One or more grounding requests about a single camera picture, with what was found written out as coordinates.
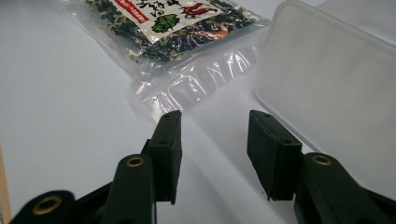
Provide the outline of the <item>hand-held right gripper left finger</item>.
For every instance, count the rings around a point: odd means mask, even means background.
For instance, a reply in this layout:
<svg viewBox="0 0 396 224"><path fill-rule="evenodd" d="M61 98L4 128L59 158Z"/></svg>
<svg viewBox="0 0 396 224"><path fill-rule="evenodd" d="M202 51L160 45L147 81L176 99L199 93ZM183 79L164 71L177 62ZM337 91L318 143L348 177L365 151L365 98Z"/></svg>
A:
<svg viewBox="0 0 396 224"><path fill-rule="evenodd" d="M100 224L156 224L156 203L176 202L181 158L176 110L161 116L139 154L119 162Z"/></svg>

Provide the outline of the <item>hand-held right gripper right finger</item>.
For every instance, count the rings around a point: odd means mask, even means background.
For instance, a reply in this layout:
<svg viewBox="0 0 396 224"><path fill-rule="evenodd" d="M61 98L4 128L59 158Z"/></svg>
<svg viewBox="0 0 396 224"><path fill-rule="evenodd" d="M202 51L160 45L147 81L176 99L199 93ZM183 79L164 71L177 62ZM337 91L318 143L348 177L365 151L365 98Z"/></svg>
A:
<svg viewBox="0 0 396 224"><path fill-rule="evenodd" d="M249 112L247 155L267 198L294 201L299 224L391 224L391 200L361 187L335 158L302 152L273 116Z"/></svg>

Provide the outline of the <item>clear bag of dried vegetables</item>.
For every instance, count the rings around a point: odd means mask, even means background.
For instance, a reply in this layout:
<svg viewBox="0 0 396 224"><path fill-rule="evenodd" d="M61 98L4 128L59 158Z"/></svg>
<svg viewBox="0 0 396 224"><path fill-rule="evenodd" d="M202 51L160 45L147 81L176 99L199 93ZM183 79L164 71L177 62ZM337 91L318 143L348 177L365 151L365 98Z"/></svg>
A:
<svg viewBox="0 0 396 224"><path fill-rule="evenodd" d="M270 20L234 0L58 0L132 77L153 118L185 110L257 61Z"/></svg>

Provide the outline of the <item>translucent plastic container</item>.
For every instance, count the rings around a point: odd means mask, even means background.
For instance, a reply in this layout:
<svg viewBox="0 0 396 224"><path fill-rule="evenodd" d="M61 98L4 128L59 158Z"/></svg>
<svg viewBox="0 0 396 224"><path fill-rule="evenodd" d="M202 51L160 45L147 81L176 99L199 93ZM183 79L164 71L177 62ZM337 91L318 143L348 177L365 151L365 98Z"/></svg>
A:
<svg viewBox="0 0 396 224"><path fill-rule="evenodd" d="M311 148L396 200L396 0L281 3L254 91Z"/></svg>

